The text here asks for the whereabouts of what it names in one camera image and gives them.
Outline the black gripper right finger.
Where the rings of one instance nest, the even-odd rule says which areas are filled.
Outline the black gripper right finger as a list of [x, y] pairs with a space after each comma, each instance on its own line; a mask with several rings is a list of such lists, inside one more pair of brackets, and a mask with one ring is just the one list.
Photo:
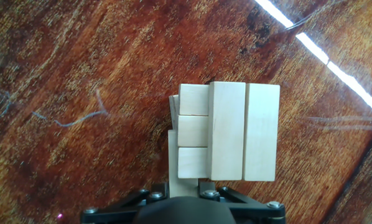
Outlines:
[[261, 203], [229, 187], [216, 189], [213, 182], [202, 181], [198, 183], [198, 197], [229, 208], [236, 223], [286, 224], [285, 205], [277, 201]]

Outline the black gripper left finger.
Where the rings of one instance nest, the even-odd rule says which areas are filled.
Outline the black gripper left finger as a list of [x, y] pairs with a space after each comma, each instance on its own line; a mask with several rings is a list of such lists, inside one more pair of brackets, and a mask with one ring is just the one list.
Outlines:
[[153, 184], [151, 189], [133, 191], [105, 208], [89, 207], [80, 214], [80, 223], [132, 223], [137, 212], [146, 205], [169, 198], [167, 182]]

